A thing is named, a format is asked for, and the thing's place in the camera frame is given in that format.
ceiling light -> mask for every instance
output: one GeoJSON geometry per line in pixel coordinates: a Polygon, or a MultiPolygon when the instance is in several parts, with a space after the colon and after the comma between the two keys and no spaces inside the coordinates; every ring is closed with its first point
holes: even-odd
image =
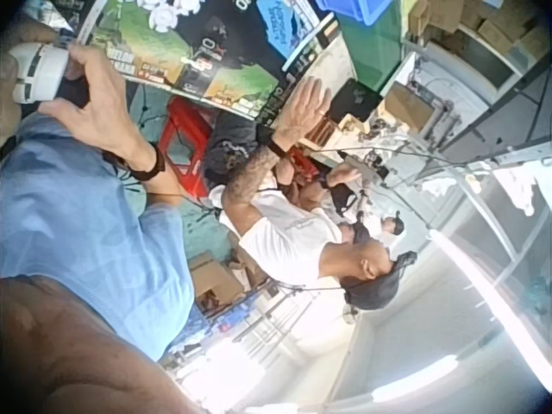
{"type": "Polygon", "coordinates": [[[409,375],[403,379],[395,381],[387,386],[376,388],[372,392],[372,398],[375,403],[389,401],[403,395],[409,394],[420,388],[439,380],[458,367],[456,355],[448,355],[434,364],[424,368],[417,373],[409,375]]]}
{"type": "Polygon", "coordinates": [[[493,315],[504,325],[514,345],[543,386],[552,392],[552,365],[535,344],[519,318],[492,286],[489,277],[451,240],[437,230],[430,230],[430,238],[463,271],[489,305],[493,315]]]}

red stool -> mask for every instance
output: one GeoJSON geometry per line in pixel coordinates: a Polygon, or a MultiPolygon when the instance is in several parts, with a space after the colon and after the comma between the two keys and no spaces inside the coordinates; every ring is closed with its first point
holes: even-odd
{"type": "Polygon", "coordinates": [[[202,180],[200,166],[212,128],[199,110],[182,97],[171,97],[166,105],[166,113],[169,118],[159,141],[159,150],[166,156],[180,185],[189,194],[196,198],[207,197],[209,192],[202,180]],[[190,164],[177,164],[168,157],[169,145],[179,135],[193,146],[190,164]]]}

hand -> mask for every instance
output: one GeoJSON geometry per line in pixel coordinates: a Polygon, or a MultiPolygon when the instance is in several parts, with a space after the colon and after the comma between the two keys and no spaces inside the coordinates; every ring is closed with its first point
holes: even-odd
{"type": "Polygon", "coordinates": [[[290,185],[295,175],[295,168],[289,159],[283,158],[276,164],[276,180],[282,185],[290,185]]]}
{"type": "Polygon", "coordinates": [[[0,147],[16,132],[21,121],[21,107],[12,97],[17,81],[17,60],[8,51],[20,43],[51,43],[57,35],[52,28],[21,14],[0,40],[0,147]]]}
{"type": "Polygon", "coordinates": [[[41,103],[38,111],[63,123],[77,140],[110,151],[128,162],[138,154],[148,153],[146,163],[153,160],[153,167],[152,150],[146,150],[147,143],[127,111],[124,79],[104,51],[77,44],[71,44],[68,51],[71,58],[85,69],[90,102],[80,109],[63,98],[57,98],[41,103]]]}
{"type": "Polygon", "coordinates": [[[322,81],[308,77],[299,82],[279,116],[274,141],[285,151],[307,135],[322,120],[331,104],[329,89],[320,99],[322,81]]]}
{"type": "Polygon", "coordinates": [[[342,162],[328,173],[326,181],[329,187],[335,187],[338,184],[350,183],[358,179],[361,176],[361,172],[348,164],[342,162]]]}

bracelet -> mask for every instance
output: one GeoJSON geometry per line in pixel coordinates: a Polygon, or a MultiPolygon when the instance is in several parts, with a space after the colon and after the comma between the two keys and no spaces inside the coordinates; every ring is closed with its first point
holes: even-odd
{"type": "Polygon", "coordinates": [[[320,172],[320,174],[317,176],[317,181],[320,183],[320,186],[324,190],[329,190],[328,174],[326,172],[320,172]]]}
{"type": "Polygon", "coordinates": [[[155,165],[151,171],[135,171],[129,167],[130,175],[138,181],[149,181],[157,174],[165,171],[165,157],[155,144],[152,144],[152,147],[154,147],[155,150],[155,165]]]}
{"type": "Polygon", "coordinates": [[[278,158],[280,158],[280,159],[285,158],[287,156],[287,151],[284,151],[282,148],[280,148],[279,145],[276,142],[274,142],[273,140],[270,140],[267,143],[267,147],[273,153],[278,155],[278,158]]]}

blue crate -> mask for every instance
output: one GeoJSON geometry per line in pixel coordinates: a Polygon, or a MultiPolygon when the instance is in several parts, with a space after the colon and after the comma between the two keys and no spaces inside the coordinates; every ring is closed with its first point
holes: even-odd
{"type": "Polygon", "coordinates": [[[353,17],[356,21],[372,26],[386,11],[393,0],[317,0],[322,10],[353,17]]]}

